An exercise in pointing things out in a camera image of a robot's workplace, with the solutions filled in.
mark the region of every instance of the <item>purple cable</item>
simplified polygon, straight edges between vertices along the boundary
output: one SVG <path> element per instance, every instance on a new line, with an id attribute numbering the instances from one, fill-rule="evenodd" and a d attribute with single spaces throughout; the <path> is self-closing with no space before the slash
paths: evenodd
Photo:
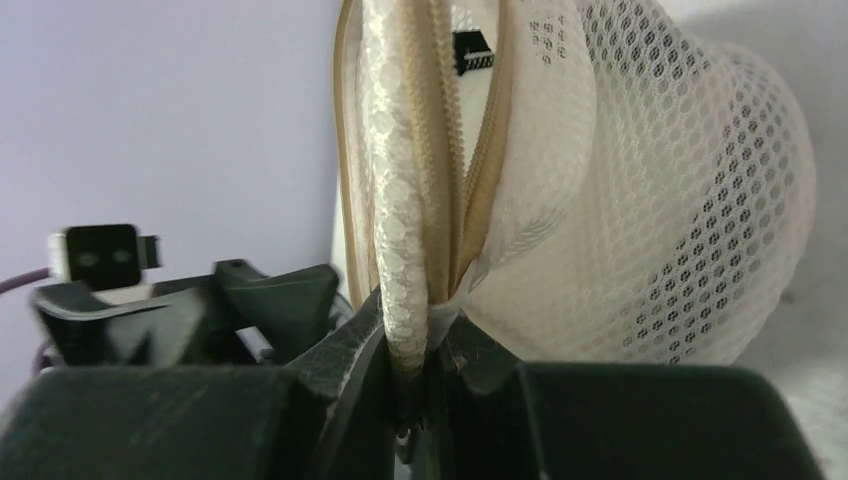
<path id="1" fill-rule="evenodd" d="M 50 278 L 50 269 L 42 268 L 39 270 L 33 270 L 29 273 L 24 273 L 23 275 L 18 275 L 17 277 L 12 277 L 0 281 L 0 295 L 3 295 L 4 293 L 9 293 L 12 290 L 29 285 L 30 283 L 40 282 L 41 280 L 47 280 L 48 278 Z"/>
<path id="2" fill-rule="evenodd" d="M 50 278 L 50 269 L 41 268 L 29 273 L 24 273 L 23 275 L 18 275 L 17 277 L 0 281 L 0 295 L 9 293 L 12 290 L 27 286 L 31 283 L 47 280 L 48 278 Z M 53 342 L 45 340 L 44 343 L 38 347 L 38 350 L 35 353 L 35 358 L 32 359 L 33 377 L 37 376 L 41 372 L 41 360 L 44 358 L 44 355 L 47 353 L 47 349 L 50 348 L 51 345 L 53 345 Z"/>

